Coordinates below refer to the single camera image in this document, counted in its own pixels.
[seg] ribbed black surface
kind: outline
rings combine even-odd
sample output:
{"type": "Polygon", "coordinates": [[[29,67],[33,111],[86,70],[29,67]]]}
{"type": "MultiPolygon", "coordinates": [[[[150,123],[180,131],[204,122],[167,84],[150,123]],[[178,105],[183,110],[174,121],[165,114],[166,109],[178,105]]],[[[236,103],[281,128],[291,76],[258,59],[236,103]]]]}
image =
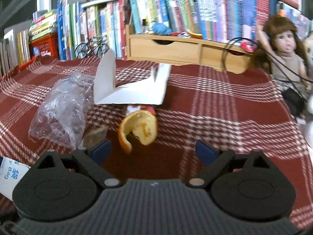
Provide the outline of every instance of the ribbed black surface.
{"type": "Polygon", "coordinates": [[[17,235],[294,235],[287,218],[249,223],[218,209],[202,189],[180,180],[128,180],[107,189],[84,214],[57,223],[23,219],[17,235]]]}

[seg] clear plastic bag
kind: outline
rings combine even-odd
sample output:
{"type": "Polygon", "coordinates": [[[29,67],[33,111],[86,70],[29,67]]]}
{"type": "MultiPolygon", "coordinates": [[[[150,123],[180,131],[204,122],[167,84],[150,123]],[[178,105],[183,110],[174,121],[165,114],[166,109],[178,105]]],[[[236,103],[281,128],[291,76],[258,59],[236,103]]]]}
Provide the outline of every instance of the clear plastic bag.
{"type": "Polygon", "coordinates": [[[75,71],[55,83],[32,120],[29,137],[78,148],[86,126],[86,114],[94,103],[93,81],[93,76],[75,71]]]}

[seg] black circular disc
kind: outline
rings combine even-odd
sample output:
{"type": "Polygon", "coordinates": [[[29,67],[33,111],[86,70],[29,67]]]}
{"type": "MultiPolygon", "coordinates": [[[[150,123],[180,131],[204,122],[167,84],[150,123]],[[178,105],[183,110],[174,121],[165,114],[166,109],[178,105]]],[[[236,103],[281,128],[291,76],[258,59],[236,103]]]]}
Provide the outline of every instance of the black circular disc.
{"type": "Polygon", "coordinates": [[[21,180],[13,191],[13,203],[22,217],[59,221],[84,212],[96,200],[95,183],[67,170],[38,169],[21,180]]]}
{"type": "Polygon", "coordinates": [[[288,216],[295,202],[291,183],[271,169],[232,172],[211,187],[212,199],[226,213],[248,221],[269,221],[288,216]]]}

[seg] wooden desk organizer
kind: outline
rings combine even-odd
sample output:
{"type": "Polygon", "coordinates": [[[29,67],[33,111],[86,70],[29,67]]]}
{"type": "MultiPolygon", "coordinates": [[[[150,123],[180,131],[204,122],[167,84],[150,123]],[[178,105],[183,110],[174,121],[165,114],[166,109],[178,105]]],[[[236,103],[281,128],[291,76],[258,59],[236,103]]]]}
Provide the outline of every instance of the wooden desk organizer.
{"type": "MultiPolygon", "coordinates": [[[[223,70],[222,53],[225,44],[196,38],[135,34],[133,25],[126,25],[126,49],[129,60],[148,60],[173,65],[202,64],[223,70]]],[[[249,67],[251,53],[238,46],[231,47],[226,68],[243,73],[249,67]]]]}

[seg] tablecloth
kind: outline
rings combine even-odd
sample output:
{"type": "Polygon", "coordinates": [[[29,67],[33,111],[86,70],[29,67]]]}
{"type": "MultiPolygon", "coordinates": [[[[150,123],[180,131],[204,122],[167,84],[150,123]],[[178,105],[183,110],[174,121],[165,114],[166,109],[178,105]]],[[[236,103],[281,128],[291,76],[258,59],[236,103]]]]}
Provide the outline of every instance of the tablecloth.
{"type": "MultiPolygon", "coordinates": [[[[48,149],[70,150],[48,140],[29,139],[28,129],[40,103],[59,79],[73,71],[95,75],[99,59],[60,62],[38,57],[27,69],[0,82],[0,153],[27,165],[48,149]]],[[[116,60],[116,84],[149,76],[157,63],[116,60]]],[[[123,153],[117,130],[124,117],[122,105],[94,105],[87,116],[87,130],[107,125],[112,153],[103,167],[117,178],[184,181],[202,168],[195,156],[196,140],[216,149],[265,152],[296,188],[297,199],[290,220],[299,228],[313,222],[313,173],[309,153],[298,126],[291,118],[277,85],[262,70],[242,74],[218,72],[199,65],[172,66],[165,99],[156,108],[158,137],[150,146],[133,144],[123,153]]],[[[0,198],[5,211],[10,201],[0,198]]]]}

